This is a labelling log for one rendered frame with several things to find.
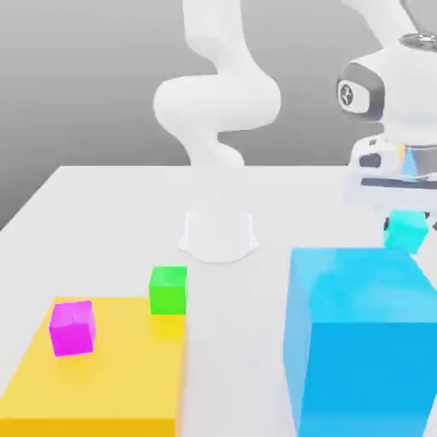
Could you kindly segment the small green cube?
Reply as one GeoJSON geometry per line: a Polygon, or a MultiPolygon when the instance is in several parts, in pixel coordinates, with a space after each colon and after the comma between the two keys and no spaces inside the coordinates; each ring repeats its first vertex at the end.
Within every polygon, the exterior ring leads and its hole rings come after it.
{"type": "Polygon", "coordinates": [[[154,315],[184,315],[187,309],[186,266],[155,266],[149,280],[150,311],[154,315]]]}

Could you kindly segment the small magenta cube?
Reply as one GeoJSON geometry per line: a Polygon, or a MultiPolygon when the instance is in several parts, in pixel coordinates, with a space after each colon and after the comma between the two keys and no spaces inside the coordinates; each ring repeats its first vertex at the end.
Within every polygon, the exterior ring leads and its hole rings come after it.
{"type": "Polygon", "coordinates": [[[92,301],[54,304],[49,333],[57,358],[93,353],[96,344],[96,320],[92,301]]]}

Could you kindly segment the small cyan cube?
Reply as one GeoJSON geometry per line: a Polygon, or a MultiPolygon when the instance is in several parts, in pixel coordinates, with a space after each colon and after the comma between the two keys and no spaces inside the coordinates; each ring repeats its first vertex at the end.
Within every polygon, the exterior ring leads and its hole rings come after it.
{"type": "Polygon", "coordinates": [[[384,246],[402,248],[412,254],[417,254],[428,231],[428,222],[424,212],[393,210],[384,222],[384,246]]]}

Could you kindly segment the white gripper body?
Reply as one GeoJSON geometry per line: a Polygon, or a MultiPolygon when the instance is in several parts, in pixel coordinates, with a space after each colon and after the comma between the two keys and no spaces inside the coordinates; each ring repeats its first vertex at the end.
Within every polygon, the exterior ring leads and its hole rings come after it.
{"type": "Polygon", "coordinates": [[[437,174],[405,181],[348,172],[344,198],[347,203],[367,204],[385,213],[404,210],[437,214],[437,174]]]}

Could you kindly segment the large blue box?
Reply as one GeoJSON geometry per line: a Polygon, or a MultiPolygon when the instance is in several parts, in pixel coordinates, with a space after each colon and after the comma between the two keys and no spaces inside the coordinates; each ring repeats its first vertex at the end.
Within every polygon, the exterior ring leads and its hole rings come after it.
{"type": "Polygon", "coordinates": [[[437,290],[405,250],[295,248],[283,364],[297,437],[422,437],[437,290]]]}

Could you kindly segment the large yellow box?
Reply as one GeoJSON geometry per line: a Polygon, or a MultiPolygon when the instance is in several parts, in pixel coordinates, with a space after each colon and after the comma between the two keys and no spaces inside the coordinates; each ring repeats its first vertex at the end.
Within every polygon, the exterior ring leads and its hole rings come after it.
{"type": "Polygon", "coordinates": [[[0,398],[0,437],[181,437],[183,315],[96,297],[96,350],[57,358],[44,317],[0,398]]]}

